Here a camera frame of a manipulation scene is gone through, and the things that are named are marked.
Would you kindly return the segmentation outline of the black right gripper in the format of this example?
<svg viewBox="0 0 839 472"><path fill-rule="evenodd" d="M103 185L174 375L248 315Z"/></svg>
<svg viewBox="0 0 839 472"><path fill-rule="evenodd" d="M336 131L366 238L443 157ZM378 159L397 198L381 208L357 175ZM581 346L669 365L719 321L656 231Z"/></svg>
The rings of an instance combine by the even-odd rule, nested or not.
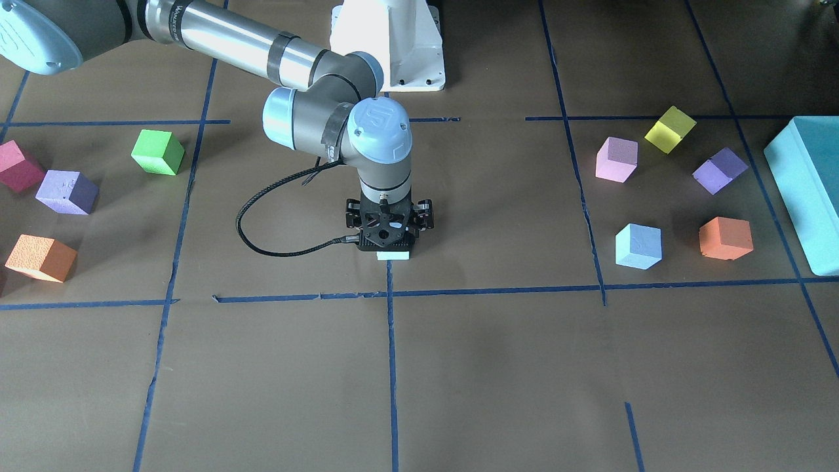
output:
<svg viewBox="0 0 839 472"><path fill-rule="evenodd" d="M345 224L348 228L410 228L426 230L434 227L433 206L429 199L412 203L404 198L395 203L368 198L345 201Z"/></svg>

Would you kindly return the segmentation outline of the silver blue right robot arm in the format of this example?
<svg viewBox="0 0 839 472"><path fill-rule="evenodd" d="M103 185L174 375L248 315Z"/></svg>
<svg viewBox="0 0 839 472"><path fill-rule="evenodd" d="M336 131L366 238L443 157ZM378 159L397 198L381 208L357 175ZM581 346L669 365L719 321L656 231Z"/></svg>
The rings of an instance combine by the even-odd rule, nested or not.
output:
<svg viewBox="0 0 839 472"><path fill-rule="evenodd" d="M206 1L2 2L2 55L40 75L144 37L275 83L263 109L267 137L357 168L361 209L349 227L433 227L431 202L411 201L410 119L380 96L384 74L371 54L342 56Z"/></svg>

